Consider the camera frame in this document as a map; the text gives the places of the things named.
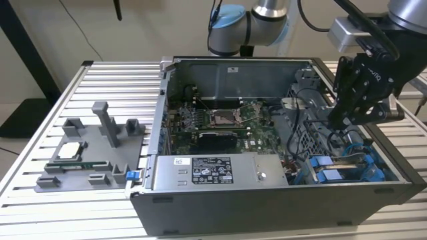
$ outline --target blue clip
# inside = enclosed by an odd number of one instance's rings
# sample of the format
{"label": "blue clip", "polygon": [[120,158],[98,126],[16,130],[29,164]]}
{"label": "blue clip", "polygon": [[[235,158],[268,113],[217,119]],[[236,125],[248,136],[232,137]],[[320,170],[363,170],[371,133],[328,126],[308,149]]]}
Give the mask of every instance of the blue clip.
{"label": "blue clip", "polygon": [[140,180],[140,171],[128,171],[125,174],[126,181]]}
{"label": "blue clip", "polygon": [[343,180],[343,177],[336,169],[321,170],[316,173],[316,176],[320,183]]}
{"label": "blue clip", "polygon": [[384,182],[385,176],[383,171],[376,167],[373,163],[373,159],[369,155],[365,155],[364,161],[367,163],[367,167],[361,173],[360,181],[361,182]]}
{"label": "blue clip", "polygon": [[309,163],[313,168],[319,166],[333,165],[333,161],[329,156],[313,156],[309,158]]}

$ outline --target power cord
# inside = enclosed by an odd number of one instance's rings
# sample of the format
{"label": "power cord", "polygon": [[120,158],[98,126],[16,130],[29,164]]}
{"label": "power cord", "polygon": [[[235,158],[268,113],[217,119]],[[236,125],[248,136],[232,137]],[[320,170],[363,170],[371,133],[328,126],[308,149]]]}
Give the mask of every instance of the power cord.
{"label": "power cord", "polygon": [[216,9],[215,9],[215,11],[213,11],[215,4],[216,4],[216,0],[213,0],[213,4],[212,4],[212,8],[211,8],[211,13],[209,13],[209,15],[208,15],[208,26],[207,26],[207,50],[208,50],[208,51],[209,51],[209,37],[211,37],[211,32],[212,32],[213,24],[215,24],[215,22],[216,22],[216,20],[217,20],[217,18],[219,18],[223,0],[219,1],[219,4],[217,4]]}
{"label": "power cord", "polygon": [[2,147],[0,147],[0,150],[8,152],[8,153],[10,153],[10,154],[20,155],[17,152],[10,151],[10,150],[8,150],[8,149],[5,149],[5,148],[2,148]]}
{"label": "power cord", "polygon": [[101,55],[100,55],[98,51],[96,51],[94,47],[92,46],[92,44],[90,44],[90,42],[89,42],[89,39],[88,39],[88,37],[86,37],[86,35],[85,35],[85,32],[82,31],[82,29],[81,29],[81,27],[80,27],[80,25],[78,25],[78,23],[77,23],[76,19],[73,18],[72,14],[69,13],[69,11],[68,11],[68,9],[66,9],[66,7],[65,7],[64,3],[62,3],[62,0],[57,0],[57,1],[58,1],[58,3],[61,4],[61,6],[62,6],[62,8],[64,8],[64,10],[65,10],[65,12],[66,12],[66,14],[68,14],[68,16],[70,17],[70,19],[72,19],[73,23],[76,24],[76,26],[77,26],[77,28],[78,28],[78,30],[80,30],[80,32],[81,32],[81,34],[82,34],[82,36],[84,36],[84,39],[85,39],[86,44],[88,44],[88,45],[89,45],[89,47],[92,48],[92,50],[93,50],[93,52],[96,53],[96,55],[97,55],[98,59],[100,59],[101,61],[104,61],[104,59],[102,59],[102,57],[101,57]]}
{"label": "power cord", "polygon": [[307,26],[315,30],[316,32],[320,32],[320,33],[327,33],[329,31],[329,28],[319,28],[316,27],[315,25],[312,25],[312,23],[308,21],[307,17],[305,17],[305,14],[304,14],[304,11],[303,11],[303,4],[301,4],[301,0],[297,0],[297,10],[299,10],[299,15],[300,15],[300,18],[301,20],[304,21],[304,23],[307,24]]}
{"label": "power cord", "polygon": [[420,113],[421,107],[425,105],[425,103],[427,103],[427,96],[421,96],[421,99],[417,102],[417,108],[413,114],[415,116]]}

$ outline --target warning label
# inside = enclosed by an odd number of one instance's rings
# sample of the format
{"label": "warning label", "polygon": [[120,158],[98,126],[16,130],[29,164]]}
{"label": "warning label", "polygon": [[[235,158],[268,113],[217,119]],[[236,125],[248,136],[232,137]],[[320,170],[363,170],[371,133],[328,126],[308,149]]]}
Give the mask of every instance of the warning label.
{"label": "warning label", "polygon": [[233,170],[229,157],[193,157],[192,183],[232,184]]}

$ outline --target motherboard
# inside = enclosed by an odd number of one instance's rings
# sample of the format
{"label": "motherboard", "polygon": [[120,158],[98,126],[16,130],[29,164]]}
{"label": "motherboard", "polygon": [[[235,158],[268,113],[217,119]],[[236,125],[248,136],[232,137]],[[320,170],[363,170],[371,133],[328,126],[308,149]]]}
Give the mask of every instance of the motherboard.
{"label": "motherboard", "polygon": [[171,154],[257,152],[283,158],[271,107],[261,98],[177,103],[168,110]]}

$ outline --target aluminum workbench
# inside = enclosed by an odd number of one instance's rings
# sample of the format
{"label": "aluminum workbench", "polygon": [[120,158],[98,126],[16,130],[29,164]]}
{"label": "aluminum workbench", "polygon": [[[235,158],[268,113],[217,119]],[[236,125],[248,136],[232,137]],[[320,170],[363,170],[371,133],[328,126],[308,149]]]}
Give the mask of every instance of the aluminum workbench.
{"label": "aluminum workbench", "polygon": [[[335,72],[336,62],[327,62],[327,66]],[[137,118],[145,124],[140,152],[140,165],[145,166],[159,72],[159,62],[94,62],[90,66],[81,66],[0,182],[0,240],[156,239],[147,236],[124,189],[36,193],[32,187],[60,143],[65,119],[80,117],[84,125],[100,124],[90,111],[94,101],[108,101],[108,114],[117,124],[124,124],[129,118]],[[405,110],[404,120],[381,124],[379,128],[427,180],[427,127]],[[357,227],[184,239],[427,239],[427,190],[405,204],[384,207]]]}

